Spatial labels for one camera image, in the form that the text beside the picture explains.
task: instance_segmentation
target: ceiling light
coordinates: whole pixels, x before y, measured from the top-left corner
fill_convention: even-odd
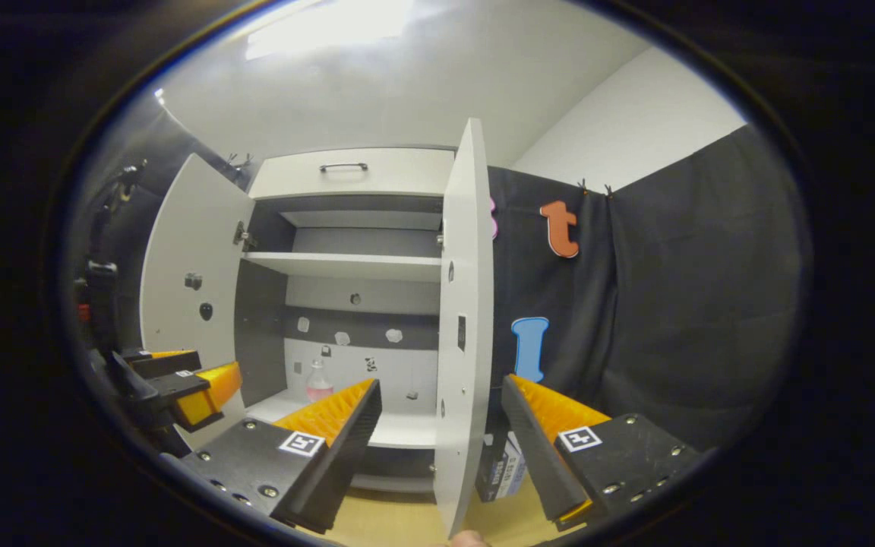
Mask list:
[[[303,4],[292,11],[289,8]],[[248,37],[246,60],[278,52],[352,45],[403,33],[411,0],[312,0],[289,4],[282,17]]]

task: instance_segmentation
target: drawer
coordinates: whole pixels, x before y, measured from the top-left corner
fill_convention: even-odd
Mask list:
[[[454,152],[353,148],[296,153],[263,162],[249,189],[255,200],[319,194],[444,196]]]

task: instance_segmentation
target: glass bottle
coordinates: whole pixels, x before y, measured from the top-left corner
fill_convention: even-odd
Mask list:
[[[312,372],[306,378],[306,396],[309,402],[315,403],[330,395],[333,395],[333,384],[330,384],[330,379],[323,370],[323,360],[313,359]]]

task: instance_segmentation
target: hand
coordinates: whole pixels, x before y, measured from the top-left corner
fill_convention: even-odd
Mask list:
[[[451,547],[489,547],[482,534],[475,530],[461,530],[451,538]]]

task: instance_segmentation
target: black curtain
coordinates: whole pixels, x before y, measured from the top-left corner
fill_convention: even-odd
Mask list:
[[[547,318],[539,382],[583,401],[599,392],[615,306],[614,254],[607,197],[546,178],[490,167],[488,182],[499,236],[495,254],[495,330],[492,387],[515,370],[520,318]],[[548,243],[542,205],[563,201],[576,214],[570,241],[580,246],[563,258]]]
[[[511,323],[536,316],[549,320],[539,383],[608,415],[642,413],[705,450],[763,408],[810,259],[791,173],[752,128],[611,196],[495,167],[489,183],[499,225],[490,432],[507,428]],[[546,242],[539,208],[552,201],[576,214],[576,257]]]
[[[780,380],[808,243],[781,160],[750,127],[614,193],[617,314],[599,408],[704,450]]]

